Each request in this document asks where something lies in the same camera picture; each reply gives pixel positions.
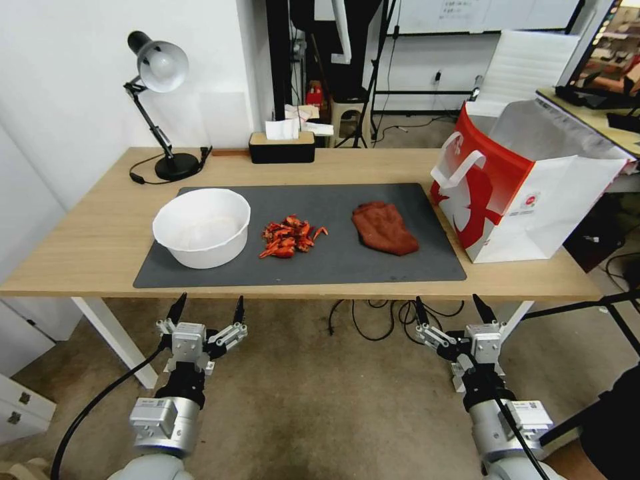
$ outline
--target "lamp shade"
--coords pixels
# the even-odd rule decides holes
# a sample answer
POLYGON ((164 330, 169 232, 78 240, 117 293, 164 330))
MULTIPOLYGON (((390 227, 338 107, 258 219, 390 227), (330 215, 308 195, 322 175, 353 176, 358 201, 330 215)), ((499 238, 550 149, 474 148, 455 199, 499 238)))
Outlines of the lamp shade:
POLYGON ((134 31, 127 39, 137 56, 140 79, 156 92, 175 90, 187 77, 189 60, 182 48, 165 41, 154 41, 141 31, 134 31))

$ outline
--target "desk lamp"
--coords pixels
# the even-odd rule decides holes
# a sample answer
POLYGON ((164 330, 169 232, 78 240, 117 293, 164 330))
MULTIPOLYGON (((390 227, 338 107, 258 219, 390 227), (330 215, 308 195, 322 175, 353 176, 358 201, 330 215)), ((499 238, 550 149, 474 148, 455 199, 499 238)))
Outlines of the desk lamp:
POLYGON ((171 141, 154 125, 138 100, 138 95, 146 89, 164 93, 182 85, 189 70, 185 52, 172 43, 153 41, 141 31, 131 32, 127 43, 137 56, 138 75, 124 87, 165 152, 155 164, 156 175, 163 180, 176 181, 198 173, 201 168, 198 159, 188 153, 173 153, 171 141))

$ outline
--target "stool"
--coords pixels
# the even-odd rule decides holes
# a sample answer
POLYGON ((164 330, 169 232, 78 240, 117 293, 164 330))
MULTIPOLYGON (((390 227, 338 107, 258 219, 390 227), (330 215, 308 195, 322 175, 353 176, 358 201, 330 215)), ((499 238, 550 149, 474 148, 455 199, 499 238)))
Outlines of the stool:
MULTIPOLYGON (((335 147, 338 143, 344 140, 343 137, 340 137, 340 124, 342 123, 342 116, 350 111, 358 112, 358 115, 362 115, 362 110, 364 108, 364 102, 360 100, 354 100, 353 102, 344 101, 344 102, 336 102, 331 99, 331 124, 333 125, 333 136, 331 137, 330 146, 335 147)), ((367 111, 365 113, 365 118, 362 121, 362 136, 367 144, 368 148, 372 147, 371 144, 371 102, 367 105, 367 111)), ((349 139, 344 142, 341 147, 348 147, 353 144, 353 139, 349 139)), ((362 140, 358 141, 358 146, 364 147, 362 145, 362 140)))

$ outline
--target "red and white bag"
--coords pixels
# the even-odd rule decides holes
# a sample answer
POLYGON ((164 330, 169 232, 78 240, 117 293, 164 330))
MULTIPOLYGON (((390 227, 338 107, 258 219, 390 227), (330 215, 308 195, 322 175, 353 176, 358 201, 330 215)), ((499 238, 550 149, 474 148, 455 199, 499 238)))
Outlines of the red and white bag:
POLYGON ((508 105, 490 136, 463 106, 431 171, 431 198, 474 263, 551 258, 631 161, 535 100, 508 105))

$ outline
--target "lamp arm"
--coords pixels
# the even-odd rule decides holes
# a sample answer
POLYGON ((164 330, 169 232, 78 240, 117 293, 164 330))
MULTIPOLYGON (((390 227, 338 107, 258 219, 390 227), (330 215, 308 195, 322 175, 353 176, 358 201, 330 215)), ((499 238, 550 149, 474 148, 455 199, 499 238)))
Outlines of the lamp arm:
POLYGON ((138 84, 138 80, 140 80, 140 77, 136 77, 130 82, 126 82, 124 84, 124 88, 125 90, 127 90, 135 106, 138 107, 138 110, 140 110, 140 114, 142 114, 143 118, 147 122, 149 126, 149 130, 151 130, 151 133, 153 134, 154 138, 160 144, 160 146, 162 147, 162 150, 164 150, 165 156, 169 160, 173 160, 173 153, 171 152, 171 141, 167 138, 164 132, 160 130, 160 127, 158 127, 156 124, 152 122, 151 118, 149 117, 149 114, 147 113, 145 108, 140 103, 140 100, 138 99, 138 95, 140 95, 140 93, 144 92, 144 90, 147 89, 144 85, 138 84))

